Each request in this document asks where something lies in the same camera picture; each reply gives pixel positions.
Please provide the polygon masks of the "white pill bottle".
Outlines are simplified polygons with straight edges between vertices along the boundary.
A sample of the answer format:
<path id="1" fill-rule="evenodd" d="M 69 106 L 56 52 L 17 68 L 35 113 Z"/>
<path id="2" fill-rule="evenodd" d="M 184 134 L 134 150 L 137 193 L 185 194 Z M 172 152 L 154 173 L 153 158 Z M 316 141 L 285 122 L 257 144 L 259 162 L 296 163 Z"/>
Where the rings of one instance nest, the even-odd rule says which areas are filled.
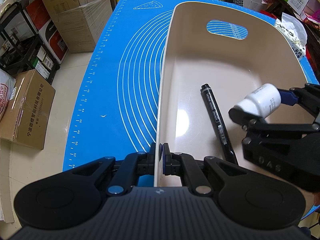
<path id="1" fill-rule="evenodd" d="M 265 83 L 245 96 L 234 108 L 262 118 L 271 115 L 279 108 L 281 96 L 279 90 L 270 83 Z"/>

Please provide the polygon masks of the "black marker pen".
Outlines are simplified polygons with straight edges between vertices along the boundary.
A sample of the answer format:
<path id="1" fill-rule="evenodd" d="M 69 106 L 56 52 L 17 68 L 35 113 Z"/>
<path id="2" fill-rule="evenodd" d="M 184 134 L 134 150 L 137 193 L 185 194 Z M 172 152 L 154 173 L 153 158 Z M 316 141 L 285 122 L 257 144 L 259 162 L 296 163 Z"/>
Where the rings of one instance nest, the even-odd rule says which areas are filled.
<path id="1" fill-rule="evenodd" d="M 209 117 L 212 120 L 213 128 L 217 133 L 216 136 L 218 137 L 219 142 L 221 144 L 225 160 L 235 165 L 238 165 L 238 160 L 233 150 L 233 146 L 229 138 L 227 128 L 223 120 L 222 114 L 220 112 L 219 106 L 217 104 L 216 98 L 213 94 L 211 87 L 207 83 L 201 86 L 201 94 L 204 103 L 206 104 Z"/>

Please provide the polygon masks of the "beige plastic storage bin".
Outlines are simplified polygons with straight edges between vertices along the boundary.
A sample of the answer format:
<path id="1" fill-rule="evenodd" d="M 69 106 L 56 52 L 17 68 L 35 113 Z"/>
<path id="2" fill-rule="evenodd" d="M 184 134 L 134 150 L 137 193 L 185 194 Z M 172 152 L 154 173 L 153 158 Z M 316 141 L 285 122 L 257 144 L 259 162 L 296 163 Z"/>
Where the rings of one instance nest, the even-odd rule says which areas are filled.
<path id="1" fill-rule="evenodd" d="M 280 89 L 303 87 L 309 79 L 286 38 L 274 24 L 225 5 L 183 2 L 173 12 L 165 44 L 157 121 L 157 145 L 196 160 L 223 159 L 201 87 L 217 100 L 240 166 L 262 173 L 246 161 L 242 128 L 229 110 L 266 83 Z"/>

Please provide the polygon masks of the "blue silicone baking mat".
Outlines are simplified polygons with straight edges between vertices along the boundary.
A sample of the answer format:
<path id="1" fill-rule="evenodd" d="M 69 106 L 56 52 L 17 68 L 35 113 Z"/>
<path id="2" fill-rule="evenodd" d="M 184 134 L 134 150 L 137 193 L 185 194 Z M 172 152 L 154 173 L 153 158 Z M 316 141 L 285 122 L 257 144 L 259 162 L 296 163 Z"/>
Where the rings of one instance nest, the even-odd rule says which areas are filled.
<path id="1" fill-rule="evenodd" d="M 204 2 L 258 12 L 216 0 L 122 0 L 108 20 L 87 66 L 69 127 L 62 169 L 104 156 L 124 159 L 156 143 L 165 44 L 175 7 Z M 301 59 L 309 82 L 317 78 Z"/>

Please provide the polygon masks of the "white tissue pack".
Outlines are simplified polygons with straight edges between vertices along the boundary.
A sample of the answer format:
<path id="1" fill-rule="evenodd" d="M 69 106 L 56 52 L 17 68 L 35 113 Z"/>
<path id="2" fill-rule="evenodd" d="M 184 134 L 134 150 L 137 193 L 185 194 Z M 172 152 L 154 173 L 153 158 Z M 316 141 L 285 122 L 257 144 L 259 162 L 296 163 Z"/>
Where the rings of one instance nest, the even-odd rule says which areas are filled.
<path id="1" fill-rule="evenodd" d="M 281 20 L 276 19 L 275 28 L 287 39 L 297 59 L 306 56 L 307 33 L 302 23 L 295 17 L 282 13 Z"/>

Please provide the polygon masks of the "brown cardboard box on floor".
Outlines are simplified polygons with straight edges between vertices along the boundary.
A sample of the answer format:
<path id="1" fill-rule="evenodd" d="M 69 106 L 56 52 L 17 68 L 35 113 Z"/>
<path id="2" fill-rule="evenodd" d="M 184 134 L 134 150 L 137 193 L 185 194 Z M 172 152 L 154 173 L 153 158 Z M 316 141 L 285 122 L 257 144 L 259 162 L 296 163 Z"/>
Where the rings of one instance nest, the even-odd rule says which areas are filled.
<path id="1" fill-rule="evenodd" d="M 17 74 L 1 119 L 1 139 L 44 149 L 55 89 L 35 69 Z"/>

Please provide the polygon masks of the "black metal shelf rack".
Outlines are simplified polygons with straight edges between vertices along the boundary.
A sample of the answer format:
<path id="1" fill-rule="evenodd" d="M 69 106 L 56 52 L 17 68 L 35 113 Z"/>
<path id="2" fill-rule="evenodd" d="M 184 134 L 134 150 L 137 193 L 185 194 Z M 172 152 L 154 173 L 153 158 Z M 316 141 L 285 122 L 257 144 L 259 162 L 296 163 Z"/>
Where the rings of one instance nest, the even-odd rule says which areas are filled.
<path id="1" fill-rule="evenodd" d="M 1 14 L 1 70 L 10 75 L 35 69 L 49 83 L 60 66 L 18 2 Z"/>

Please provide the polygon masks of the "large stacked cardboard box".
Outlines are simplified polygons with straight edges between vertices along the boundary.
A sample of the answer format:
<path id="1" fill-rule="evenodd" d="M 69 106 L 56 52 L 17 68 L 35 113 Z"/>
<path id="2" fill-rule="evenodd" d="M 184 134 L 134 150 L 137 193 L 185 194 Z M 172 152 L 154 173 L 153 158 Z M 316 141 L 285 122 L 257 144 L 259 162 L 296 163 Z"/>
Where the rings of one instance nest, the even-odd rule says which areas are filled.
<path id="1" fill-rule="evenodd" d="M 112 15 L 110 0 L 42 1 L 70 52 L 93 52 Z"/>

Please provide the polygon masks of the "red white appliance box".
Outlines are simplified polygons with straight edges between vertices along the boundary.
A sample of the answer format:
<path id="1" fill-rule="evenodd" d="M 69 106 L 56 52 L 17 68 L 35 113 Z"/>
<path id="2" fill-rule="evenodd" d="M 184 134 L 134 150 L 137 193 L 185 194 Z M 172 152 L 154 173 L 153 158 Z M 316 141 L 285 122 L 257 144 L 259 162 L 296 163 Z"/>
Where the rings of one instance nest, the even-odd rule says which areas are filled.
<path id="1" fill-rule="evenodd" d="M 40 38 L 58 64 L 61 64 L 68 52 L 68 47 L 51 19 L 43 1 L 32 0 L 26 10 Z"/>

